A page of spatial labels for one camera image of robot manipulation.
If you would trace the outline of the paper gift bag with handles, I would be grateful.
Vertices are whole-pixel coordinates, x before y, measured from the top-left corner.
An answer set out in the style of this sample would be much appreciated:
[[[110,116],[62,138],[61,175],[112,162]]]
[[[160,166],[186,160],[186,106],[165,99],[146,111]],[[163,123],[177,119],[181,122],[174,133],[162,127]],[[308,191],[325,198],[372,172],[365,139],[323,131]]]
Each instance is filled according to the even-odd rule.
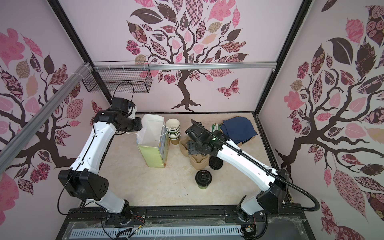
[[[165,168],[170,140],[164,117],[144,115],[142,129],[136,133],[127,133],[136,137],[138,149],[150,168]]]

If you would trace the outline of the green paper cup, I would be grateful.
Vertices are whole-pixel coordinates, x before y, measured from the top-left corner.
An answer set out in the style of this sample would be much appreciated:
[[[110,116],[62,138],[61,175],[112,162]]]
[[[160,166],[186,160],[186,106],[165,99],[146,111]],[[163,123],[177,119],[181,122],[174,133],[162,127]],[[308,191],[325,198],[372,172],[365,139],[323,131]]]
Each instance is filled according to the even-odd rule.
[[[208,188],[209,185],[205,184],[205,185],[201,185],[201,184],[198,184],[198,187],[201,189],[201,190],[205,190]]]

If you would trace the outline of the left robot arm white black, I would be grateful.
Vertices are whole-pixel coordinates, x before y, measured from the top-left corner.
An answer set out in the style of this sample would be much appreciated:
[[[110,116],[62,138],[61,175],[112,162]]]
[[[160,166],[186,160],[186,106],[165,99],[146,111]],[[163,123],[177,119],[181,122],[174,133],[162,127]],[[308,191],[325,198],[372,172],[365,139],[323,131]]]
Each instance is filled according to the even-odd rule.
[[[130,220],[128,201],[117,197],[109,189],[109,181],[99,175],[107,151],[117,134],[138,132],[141,119],[136,117],[137,106],[124,98],[113,98],[111,106],[100,110],[92,120],[92,131],[81,153],[68,170],[60,171],[63,190],[72,197],[90,201],[108,214]]]

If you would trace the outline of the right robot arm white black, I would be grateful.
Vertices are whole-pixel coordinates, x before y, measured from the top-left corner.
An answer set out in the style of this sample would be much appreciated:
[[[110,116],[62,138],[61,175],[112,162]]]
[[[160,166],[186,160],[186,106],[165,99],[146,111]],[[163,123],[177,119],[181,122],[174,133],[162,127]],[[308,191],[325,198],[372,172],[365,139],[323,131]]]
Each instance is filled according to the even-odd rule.
[[[237,215],[242,221],[249,221],[251,216],[258,212],[277,214],[282,208],[304,212],[316,212],[320,209],[320,202],[312,194],[291,182],[288,171],[276,170],[261,163],[220,131],[210,132],[202,123],[195,120],[191,123],[192,125],[185,131],[192,141],[189,145],[190,151],[210,155],[229,163],[259,187],[255,195],[243,197],[238,204]],[[300,207],[286,204],[284,201],[289,189],[306,196],[314,206]]]

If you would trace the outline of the black coffee lid stack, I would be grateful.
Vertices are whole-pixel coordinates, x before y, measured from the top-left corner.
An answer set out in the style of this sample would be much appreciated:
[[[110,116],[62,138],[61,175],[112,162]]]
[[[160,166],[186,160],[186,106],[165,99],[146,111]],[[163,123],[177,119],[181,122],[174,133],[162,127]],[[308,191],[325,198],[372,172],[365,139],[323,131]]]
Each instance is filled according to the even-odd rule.
[[[220,158],[215,157],[215,156],[210,156],[209,167],[212,170],[220,170],[223,167],[223,164],[224,164],[224,162]]]

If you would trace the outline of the brown pulp cup carrier stack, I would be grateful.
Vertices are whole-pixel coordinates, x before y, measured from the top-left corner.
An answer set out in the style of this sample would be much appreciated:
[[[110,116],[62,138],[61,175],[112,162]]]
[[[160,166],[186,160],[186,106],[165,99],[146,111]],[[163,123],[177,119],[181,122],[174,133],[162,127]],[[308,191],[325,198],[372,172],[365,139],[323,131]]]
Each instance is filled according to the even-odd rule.
[[[189,155],[188,141],[190,140],[191,139],[189,137],[185,137],[180,140],[179,147],[180,147],[181,153],[185,157],[189,158],[190,164],[193,168],[195,168],[196,170],[203,170],[209,165],[210,155],[201,155],[201,154]]]

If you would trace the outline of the stack of paper cups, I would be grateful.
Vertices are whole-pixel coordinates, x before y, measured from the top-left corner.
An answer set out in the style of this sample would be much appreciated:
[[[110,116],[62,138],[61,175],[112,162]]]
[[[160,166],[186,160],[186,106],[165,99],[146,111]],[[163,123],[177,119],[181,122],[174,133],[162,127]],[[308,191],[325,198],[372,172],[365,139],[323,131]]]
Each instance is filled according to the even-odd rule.
[[[166,121],[167,135],[173,145],[178,145],[181,138],[180,121],[169,119]]]

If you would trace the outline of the cardboard box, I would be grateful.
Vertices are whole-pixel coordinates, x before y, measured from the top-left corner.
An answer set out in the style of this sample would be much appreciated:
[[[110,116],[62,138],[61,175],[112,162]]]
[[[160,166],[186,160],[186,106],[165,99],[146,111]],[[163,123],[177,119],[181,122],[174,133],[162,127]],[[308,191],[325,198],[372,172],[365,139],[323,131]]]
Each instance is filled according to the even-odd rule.
[[[221,130],[235,144],[247,142],[257,135],[252,125],[222,124]]]

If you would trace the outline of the dark blue napkins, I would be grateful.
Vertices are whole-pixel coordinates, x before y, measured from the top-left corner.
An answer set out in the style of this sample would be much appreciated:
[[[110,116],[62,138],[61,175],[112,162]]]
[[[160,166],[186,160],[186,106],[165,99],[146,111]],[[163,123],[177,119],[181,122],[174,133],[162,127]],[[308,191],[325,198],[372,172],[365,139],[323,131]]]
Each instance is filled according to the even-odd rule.
[[[251,121],[245,117],[234,117],[223,121],[221,130],[236,145],[244,144],[258,135]]]

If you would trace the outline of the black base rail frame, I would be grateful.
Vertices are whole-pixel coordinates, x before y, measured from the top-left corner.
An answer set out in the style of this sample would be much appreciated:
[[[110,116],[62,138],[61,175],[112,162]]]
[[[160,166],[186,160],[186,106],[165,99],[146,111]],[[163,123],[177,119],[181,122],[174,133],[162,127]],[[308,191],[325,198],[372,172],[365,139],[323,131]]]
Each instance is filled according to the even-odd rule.
[[[132,219],[120,225],[98,207],[72,209],[66,217],[57,240],[68,240],[73,229],[240,226],[243,236],[138,238],[134,240],[313,240],[305,214],[283,209],[278,214],[255,213],[249,221],[242,221],[235,205],[132,207]]]

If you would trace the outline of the aluminium rail left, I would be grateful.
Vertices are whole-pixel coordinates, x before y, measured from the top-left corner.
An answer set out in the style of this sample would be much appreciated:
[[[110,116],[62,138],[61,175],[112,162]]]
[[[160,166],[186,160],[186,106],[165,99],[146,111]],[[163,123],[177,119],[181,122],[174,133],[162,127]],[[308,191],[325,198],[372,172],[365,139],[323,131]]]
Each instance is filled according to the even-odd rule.
[[[90,63],[83,63],[79,68],[69,77],[67,82],[57,91],[56,94],[49,99],[49,101],[42,106],[40,111],[27,122],[19,134],[17,134],[1,151],[1,173],[11,164],[19,152],[31,140],[31,138],[38,132],[44,122],[53,114],[54,110],[62,103],[71,90],[91,72]]]

